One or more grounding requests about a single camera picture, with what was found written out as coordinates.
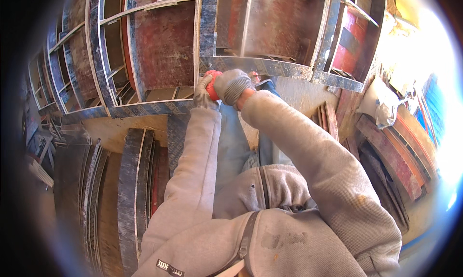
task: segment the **zipper pull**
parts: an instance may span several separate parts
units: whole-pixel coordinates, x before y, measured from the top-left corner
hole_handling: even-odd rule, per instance
[[[238,251],[240,259],[243,259],[248,253],[248,243],[249,243],[249,237],[244,237],[241,240],[241,244],[239,245],[239,251]]]

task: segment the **gray hoodie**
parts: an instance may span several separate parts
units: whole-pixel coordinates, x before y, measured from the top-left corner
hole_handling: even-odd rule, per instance
[[[398,268],[401,233],[354,156],[268,91],[249,97],[242,117],[295,168],[247,170],[214,203],[221,116],[192,109],[134,276],[203,277],[242,258],[250,276],[381,276]],[[294,205],[306,210],[278,209]]]

